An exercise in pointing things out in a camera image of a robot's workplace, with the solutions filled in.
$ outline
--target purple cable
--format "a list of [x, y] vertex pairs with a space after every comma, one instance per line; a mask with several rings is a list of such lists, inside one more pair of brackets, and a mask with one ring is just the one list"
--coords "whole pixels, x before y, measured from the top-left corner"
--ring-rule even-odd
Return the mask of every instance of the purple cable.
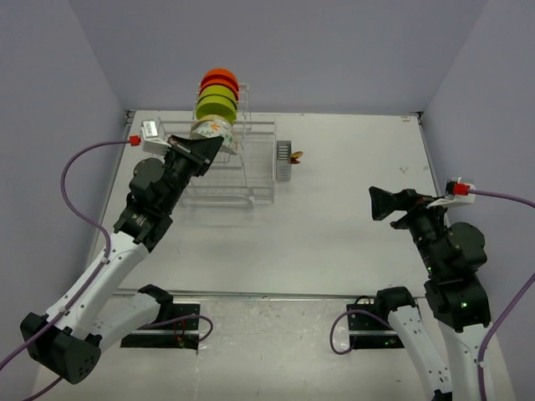
[[176, 322], [182, 322], [183, 320], [188, 320], [188, 319], [201, 319], [201, 320], [204, 320], [205, 322], [208, 322], [208, 324], [210, 325], [208, 332], [204, 336], [199, 338], [199, 343], [203, 340], [206, 340], [206, 338], [211, 334], [211, 331], [214, 329], [214, 323], [212, 320], [210, 320], [209, 317], [196, 315], [196, 314], [186, 315], [182, 317], [175, 317], [174, 319], [166, 320], [165, 322], [146, 324], [145, 326], [143, 326], [143, 328], [157, 328], [157, 327], [167, 326], [168, 324], [172, 324]]
[[[87, 216], [85, 216], [81, 211], [76, 209], [72, 202], [70, 201], [69, 197], [67, 196], [67, 191], [65, 190], [65, 178], [67, 176], [67, 172], [69, 171], [70, 166], [83, 154], [89, 152], [90, 150], [107, 146], [107, 145], [125, 145], [128, 144], [128, 140], [111, 140], [106, 142], [99, 142], [98, 144], [91, 145], [80, 152], [78, 152], [76, 155], [74, 155], [65, 165], [63, 172], [61, 173], [61, 195], [64, 198], [65, 203], [69, 207], [69, 209], [77, 215], [80, 219], [83, 221], [86, 221], [93, 227], [97, 228], [100, 232], [102, 232], [104, 236], [104, 240], [106, 242], [106, 248], [104, 250], [104, 257], [108, 258], [110, 255], [111, 250], [111, 240], [110, 240], [110, 234], [108, 234], [107, 230], [102, 227], [101, 224], [99, 224], [96, 220], [93, 220]], [[87, 281], [84, 283], [84, 285], [74, 294], [74, 296], [70, 299], [69, 302], [65, 304], [65, 309], [70, 309], [74, 303], [82, 296], [82, 294], [85, 292], [85, 290], [89, 287], [91, 282], [97, 277], [100, 270], [104, 267], [104, 263], [101, 262], [99, 265], [94, 269], [93, 273], [88, 277]], [[58, 313], [55, 317], [50, 320], [41, 330], [36, 332], [31, 338], [29, 338], [25, 343], [21, 344], [19, 347], [17, 347], [12, 353], [7, 355], [1, 362], [0, 362], [0, 371], [2, 371], [8, 363], [10, 363], [17, 355], [19, 355], [24, 349], [29, 347], [32, 343], [34, 343], [37, 339], [39, 339], [47, 330], [49, 330], [54, 324], [58, 322], [58, 320], [64, 315], [63, 312]], [[26, 398], [24, 401], [36, 399], [37, 397], [40, 397], [41, 395], [45, 394], [47, 391], [49, 391], [53, 386], [55, 386], [61, 378], [57, 379], [55, 382], [51, 383], [48, 387], [41, 390], [38, 394], [33, 395], [30, 398]]]
[[[497, 192], [487, 192], [485, 190], [468, 190], [468, 192], [474, 195], [490, 196], [491, 198], [500, 198], [500, 199], [505, 199], [508, 201], [523, 203], [524, 205], [531, 206], [532, 208], [535, 209], [535, 202], [520, 198], [518, 196], [500, 194]], [[512, 309], [518, 304], [518, 301], [520, 301], [520, 299], [524, 296], [524, 294], [527, 292], [529, 287], [531, 287], [534, 282], [535, 282], [535, 273], [533, 273], [532, 276], [529, 277], [526, 284], [522, 286], [522, 288], [517, 293], [517, 295], [515, 295], [515, 297], [512, 299], [511, 302], [509, 302], [509, 305], [507, 305], [507, 307], [499, 316], [499, 318], [496, 319], [494, 324], [491, 326], [487, 335], [483, 338], [483, 341], [481, 342], [481, 346], [479, 348], [479, 352], [477, 353], [477, 360], [480, 363], [483, 362], [483, 359], [485, 357], [485, 351], [487, 350], [488, 343], [491, 341], [492, 336], [496, 333], [497, 329], [502, 325], [503, 321], [506, 319], [509, 313], [511, 313]], [[481, 395], [481, 401], [487, 401], [487, 391], [485, 389], [485, 374], [481, 366], [477, 367], [477, 377], [479, 378], [479, 393]]]
[[34, 395], [30, 395], [28, 398], [25, 398], [23, 399], [23, 401], [34, 401], [35, 399], [41, 397], [43, 394], [47, 393], [48, 391], [50, 391], [52, 388], [56, 387], [56, 384], [58, 384], [59, 382], [61, 382], [63, 379], [62, 378], [56, 378], [51, 384], [49, 384], [47, 387], [43, 388], [41, 391], [39, 391], [38, 393], [35, 393]]
[[375, 319], [377, 322], [381, 323], [383, 326], [387, 327], [388, 329], [394, 330], [387, 322], [385, 322], [379, 316], [375, 316], [373, 313], [370, 313], [368, 311], [363, 311], [363, 310], [360, 310], [360, 309], [354, 309], [352, 311], [344, 312], [344, 313], [342, 313], [340, 316], [338, 316], [336, 318], [336, 320], [333, 323], [333, 326], [331, 326], [331, 333], [329, 334], [329, 344], [330, 344], [331, 349], [333, 350], [333, 352], [336, 353], [337, 355], [345, 355], [346, 353], [350, 353], [351, 351], [353, 351], [353, 347], [349, 347], [348, 349], [345, 349], [344, 351], [339, 351], [338, 349], [336, 349], [334, 347], [333, 336], [334, 336], [334, 329], [336, 328], [336, 325], [339, 323], [339, 321], [342, 320], [344, 317], [346, 317], [348, 315], [353, 315], [354, 313], [359, 313], [361, 315], [369, 316], [369, 317]]

